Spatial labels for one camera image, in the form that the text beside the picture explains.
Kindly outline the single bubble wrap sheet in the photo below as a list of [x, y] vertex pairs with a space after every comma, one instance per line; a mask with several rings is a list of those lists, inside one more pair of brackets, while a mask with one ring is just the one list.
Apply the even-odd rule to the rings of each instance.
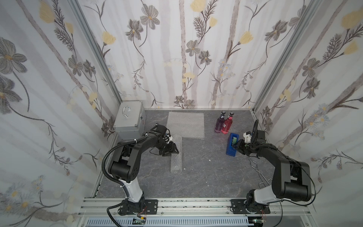
[[173, 142], [178, 149], [178, 154], [172, 154], [171, 156], [171, 173], [179, 174], [182, 172], [182, 136], [176, 135], [173, 137]]

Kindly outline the blue tape dispenser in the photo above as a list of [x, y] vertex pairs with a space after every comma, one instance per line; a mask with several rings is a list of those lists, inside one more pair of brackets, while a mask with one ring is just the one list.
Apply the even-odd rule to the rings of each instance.
[[239, 135], [235, 133], [230, 133], [227, 141], [226, 154], [231, 157], [235, 157], [237, 150], [236, 145], [239, 141]]

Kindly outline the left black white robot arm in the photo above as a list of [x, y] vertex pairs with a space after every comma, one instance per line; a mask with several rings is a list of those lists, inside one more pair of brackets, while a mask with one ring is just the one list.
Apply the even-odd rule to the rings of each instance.
[[179, 150], [172, 139], [167, 127], [156, 124], [141, 138], [119, 142], [112, 149], [112, 158], [106, 173], [114, 182], [120, 184], [126, 194], [122, 204], [117, 206], [120, 215], [142, 214], [146, 211], [147, 204], [144, 192], [137, 180], [141, 156], [150, 148], [156, 148], [158, 150], [157, 155], [162, 157], [179, 154]]

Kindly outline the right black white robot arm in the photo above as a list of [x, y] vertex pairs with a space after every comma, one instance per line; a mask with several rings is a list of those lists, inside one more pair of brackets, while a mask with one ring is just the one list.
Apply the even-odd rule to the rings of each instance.
[[266, 209], [271, 203], [288, 201], [295, 205], [309, 202], [314, 183], [308, 164], [298, 162], [283, 154], [275, 145], [267, 143], [265, 131], [259, 130], [256, 120], [253, 130], [245, 133], [234, 147], [248, 157], [264, 158], [274, 167], [271, 184], [261, 189], [250, 190], [244, 207], [254, 214]]

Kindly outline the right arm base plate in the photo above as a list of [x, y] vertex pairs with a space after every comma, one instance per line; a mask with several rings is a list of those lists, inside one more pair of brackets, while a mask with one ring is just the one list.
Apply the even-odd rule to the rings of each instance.
[[233, 214], [270, 214], [268, 206], [255, 202], [247, 204], [246, 199], [232, 199], [231, 211]]

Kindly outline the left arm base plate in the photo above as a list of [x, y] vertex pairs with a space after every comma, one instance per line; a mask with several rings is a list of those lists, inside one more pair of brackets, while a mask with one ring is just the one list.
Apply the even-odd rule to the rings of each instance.
[[158, 210], [158, 200], [141, 199], [139, 202], [124, 200], [121, 204], [118, 214], [124, 215], [156, 215]]

